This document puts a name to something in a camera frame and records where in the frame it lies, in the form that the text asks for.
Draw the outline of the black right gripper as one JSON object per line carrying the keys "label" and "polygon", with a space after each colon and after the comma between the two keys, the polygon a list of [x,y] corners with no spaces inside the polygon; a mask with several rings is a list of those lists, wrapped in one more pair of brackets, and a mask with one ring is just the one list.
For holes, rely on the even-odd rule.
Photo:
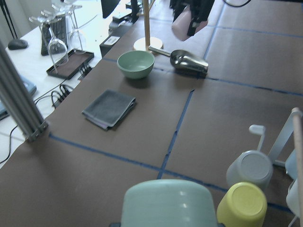
{"label": "black right gripper", "polygon": [[193,32],[193,23],[208,21],[209,14],[213,7],[213,0],[171,0],[169,7],[173,10],[173,22],[182,13],[186,6],[190,7],[191,23],[189,32]]}

